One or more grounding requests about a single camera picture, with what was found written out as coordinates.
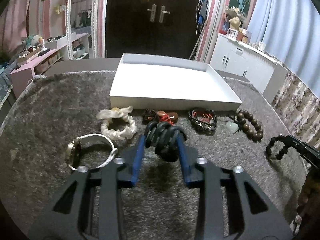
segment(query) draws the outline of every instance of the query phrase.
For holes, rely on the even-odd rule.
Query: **white storage box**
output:
[[[237,110],[241,100],[209,64],[187,59],[123,54],[110,91],[111,107]]]
[[[71,33],[70,39],[74,41],[77,37],[77,33],[73,32]],[[67,44],[67,36],[64,36],[58,40],[50,41],[44,44],[44,46],[48,49],[57,49],[65,46]]]

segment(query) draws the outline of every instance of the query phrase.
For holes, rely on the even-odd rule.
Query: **dark brown bracelet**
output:
[[[250,128],[249,124],[246,123],[245,119],[251,122],[254,126],[256,133],[253,129]],[[258,120],[253,117],[252,114],[249,114],[246,110],[240,110],[237,114],[237,121],[236,123],[239,125],[239,129],[241,129],[248,138],[252,138],[254,141],[261,141],[263,137],[263,129],[261,125],[258,123]]]

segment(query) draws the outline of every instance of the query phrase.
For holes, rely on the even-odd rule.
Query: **double door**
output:
[[[107,57],[123,53],[189,58],[199,0],[108,0]]]

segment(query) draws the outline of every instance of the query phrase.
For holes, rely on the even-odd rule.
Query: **gray carpet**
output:
[[[68,142],[80,135],[100,132],[100,121],[95,115],[110,108],[108,95],[114,74],[82,72],[37,79],[4,121],[0,130],[0,197],[23,232],[28,231],[52,194],[70,175],[63,157]],[[250,84],[225,80],[242,100],[241,109],[247,109],[262,122],[265,133],[260,143],[250,141],[242,132],[228,132],[227,117],[218,117],[213,136],[197,134],[186,112],[179,113],[177,125],[188,136],[186,144],[196,147],[201,156],[217,166],[243,166],[289,222],[295,215],[305,179],[302,160],[290,149],[282,161],[268,163],[264,155],[267,143],[279,133],[289,134],[287,129]],[[132,140],[117,142],[120,152],[134,145],[143,133],[141,114],[142,111],[132,113],[139,129]],[[109,153],[101,145],[90,150],[82,159],[82,164],[90,167],[100,164]],[[151,148],[145,149],[137,187],[122,194],[128,239],[192,239],[198,193],[184,186],[178,163],[164,163]]]

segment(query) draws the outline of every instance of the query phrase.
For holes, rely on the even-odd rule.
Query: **door handle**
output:
[[[155,21],[157,6],[155,4],[152,5],[152,9],[147,9],[148,12],[151,12],[150,22]]]
[[[163,6],[161,6],[161,13],[160,13],[160,18],[159,18],[160,23],[163,23],[163,17],[164,17],[165,13],[170,14],[170,12],[165,10],[165,6],[163,5]]]

